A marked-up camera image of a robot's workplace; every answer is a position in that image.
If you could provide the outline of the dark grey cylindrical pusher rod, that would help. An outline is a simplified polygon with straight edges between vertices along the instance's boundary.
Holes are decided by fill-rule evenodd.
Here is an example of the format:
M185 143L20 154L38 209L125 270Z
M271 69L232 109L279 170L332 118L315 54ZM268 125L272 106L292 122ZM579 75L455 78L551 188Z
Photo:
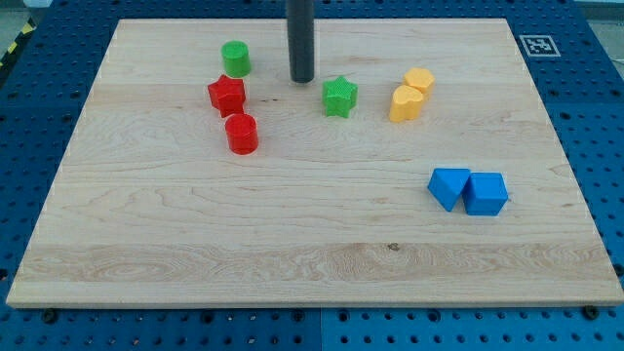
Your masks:
M314 1L287 0L286 21L291 79L309 83L315 76Z

